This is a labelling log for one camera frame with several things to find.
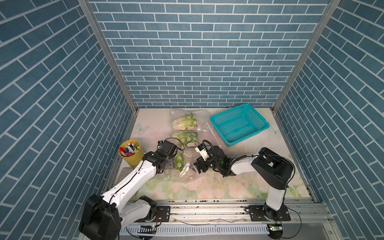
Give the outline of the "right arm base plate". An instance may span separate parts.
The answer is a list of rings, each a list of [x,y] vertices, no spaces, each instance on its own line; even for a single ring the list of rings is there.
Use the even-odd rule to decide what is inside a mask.
[[[264,205],[250,205],[246,207],[245,212],[250,215],[252,222],[279,222],[285,221],[288,222],[291,220],[288,208],[286,205],[282,205],[281,208],[276,211],[266,204]]]

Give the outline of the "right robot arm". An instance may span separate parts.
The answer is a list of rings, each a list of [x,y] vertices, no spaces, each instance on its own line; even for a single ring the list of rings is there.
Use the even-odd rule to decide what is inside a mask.
[[[195,150],[201,155],[194,163],[198,173],[205,173],[209,168],[223,177],[257,172],[269,184],[268,196],[263,207],[265,217],[276,222],[286,212],[284,199],[287,187],[296,173],[292,161],[266,147],[261,148],[255,155],[232,159],[218,146],[207,149],[201,144]]]

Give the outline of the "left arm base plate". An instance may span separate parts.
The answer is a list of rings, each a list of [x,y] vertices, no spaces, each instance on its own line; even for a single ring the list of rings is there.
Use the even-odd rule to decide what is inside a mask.
[[[170,220],[170,213],[170,206],[157,206],[155,210],[150,210],[147,217],[137,220],[136,223],[167,223]]]

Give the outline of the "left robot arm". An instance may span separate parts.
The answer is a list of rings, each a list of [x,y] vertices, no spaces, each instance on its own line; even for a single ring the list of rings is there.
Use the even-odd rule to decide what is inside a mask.
[[[157,220],[157,203],[142,196],[126,206],[148,180],[163,172],[174,161],[176,150],[148,152],[139,165],[109,191],[88,198],[79,231],[90,240],[117,240],[120,231],[137,220]]]

